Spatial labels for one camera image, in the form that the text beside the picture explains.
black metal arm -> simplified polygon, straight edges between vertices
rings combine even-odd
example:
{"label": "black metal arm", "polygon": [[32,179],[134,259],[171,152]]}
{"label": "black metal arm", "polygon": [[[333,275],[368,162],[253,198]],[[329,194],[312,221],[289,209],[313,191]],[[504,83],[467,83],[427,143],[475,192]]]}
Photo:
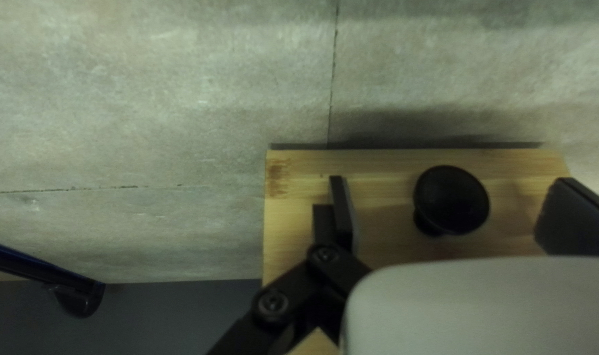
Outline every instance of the black metal arm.
{"label": "black metal arm", "polygon": [[87,318],[100,305],[105,284],[0,245],[0,271],[43,282],[72,316]]}
{"label": "black metal arm", "polygon": [[332,205],[313,206],[306,260],[264,287],[208,355],[285,354],[316,327],[339,344],[346,299],[371,270],[352,254],[354,215],[341,176],[330,176],[330,194]]}

